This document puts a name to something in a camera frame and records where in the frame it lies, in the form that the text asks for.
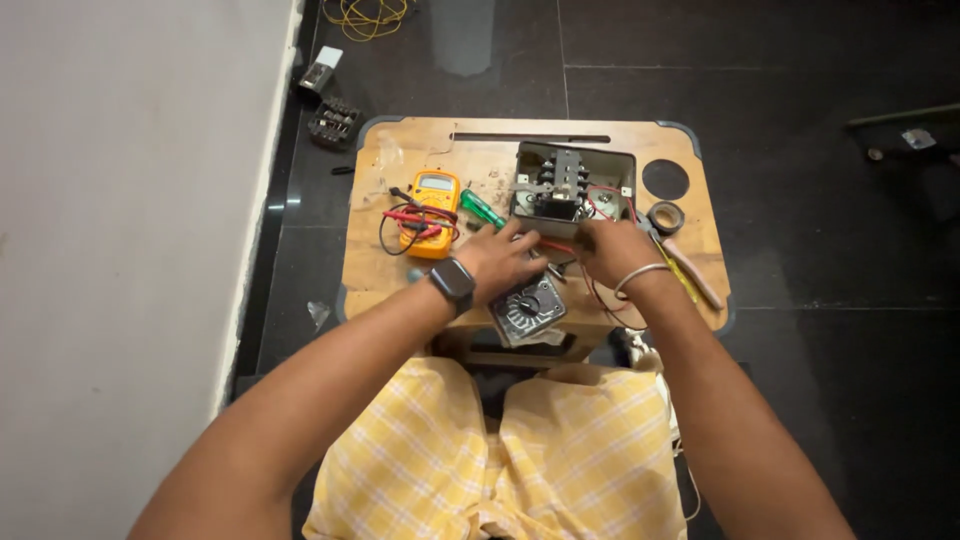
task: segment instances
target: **wooden table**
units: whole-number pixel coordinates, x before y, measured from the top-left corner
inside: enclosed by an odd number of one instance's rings
[[[410,268],[426,268],[430,264],[421,259],[390,257],[380,248],[377,237],[382,217],[380,212],[397,202],[388,193],[390,187],[406,190],[417,172],[423,169],[451,171],[460,178],[461,188],[469,187],[506,217],[511,195],[509,186],[514,182],[516,169],[517,143],[531,136],[544,135],[551,135],[550,142],[558,144],[635,155],[637,211],[647,211],[658,200],[643,187],[640,179],[643,167],[658,159],[679,164],[689,177],[690,186],[687,193],[675,201],[686,214],[686,221],[673,238],[680,250],[700,268],[720,298],[730,297],[730,280],[713,219],[699,145],[684,126],[669,122],[377,117],[365,126],[358,144],[344,257],[343,285],[346,292],[343,314],[350,318],[378,304],[407,285]],[[605,137],[610,141],[600,142]],[[460,215],[461,223],[472,217],[463,209]],[[396,246],[395,230],[387,228],[384,236],[388,243],[393,242],[392,246]],[[454,250],[470,236],[465,227],[461,227],[461,232],[463,234],[454,244]],[[567,315],[557,328],[574,333],[578,339],[560,361],[581,361],[617,324],[590,297],[576,264],[570,265],[566,276],[568,284],[557,283],[567,306]],[[598,288],[602,289],[600,294],[609,305],[618,304],[609,290],[602,285]],[[728,323],[732,322],[730,302],[721,311],[711,309],[703,299],[697,306],[712,329],[729,329]],[[619,312],[618,316],[630,326],[646,326],[633,307]],[[491,325],[486,309],[477,307],[454,321],[449,330],[466,336]],[[556,362],[504,358],[483,361],[544,366]]]

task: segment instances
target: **white wall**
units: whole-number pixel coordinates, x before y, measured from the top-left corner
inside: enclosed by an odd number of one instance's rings
[[[123,537],[209,422],[291,2],[0,7],[5,540]]]

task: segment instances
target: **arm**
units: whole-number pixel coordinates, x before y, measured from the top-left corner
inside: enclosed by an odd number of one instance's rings
[[[607,287],[662,262],[632,223],[594,222],[586,229],[596,251],[582,260]],[[646,272],[623,290],[657,342],[687,463],[724,532],[736,539],[853,538],[803,451],[673,274]]]
[[[457,250],[476,282],[476,306],[545,268],[546,259],[525,256],[539,236],[512,242],[518,229],[517,221],[496,234],[488,226]],[[453,316],[452,304],[423,279],[301,349],[214,420],[129,538],[289,537],[297,483]]]

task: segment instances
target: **green screwdriver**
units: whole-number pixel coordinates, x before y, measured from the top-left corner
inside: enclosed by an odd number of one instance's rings
[[[469,189],[464,189],[460,192],[460,204],[463,205],[465,209],[475,213],[480,219],[488,223],[493,223],[493,226],[496,227],[498,231],[503,229],[503,226],[507,224],[506,219],[496,215],[496,212],[490,208],[490,205],[483,202],[483,199],[477,197],[476,193]]]

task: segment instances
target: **electrical tape roll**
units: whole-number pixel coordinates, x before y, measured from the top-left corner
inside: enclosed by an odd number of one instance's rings
[[[669,236],[680,230],[684,225],[684,211],[670,201],[660,201],[650,207],[647,212],[650,223],[660,231],[660,234]]]

